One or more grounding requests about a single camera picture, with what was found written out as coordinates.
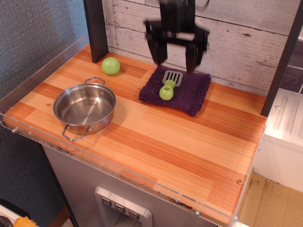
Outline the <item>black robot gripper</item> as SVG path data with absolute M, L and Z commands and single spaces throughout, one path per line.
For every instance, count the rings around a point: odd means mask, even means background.
M 194 0 L 160 0 L 160 20 L 145 20 L 146 39 L 153 61 L 168 57 L 167 44 L 186 46 L 186 68 L 191 73 L 201 64 L 208 48 L 209 31 L 195 24 Z

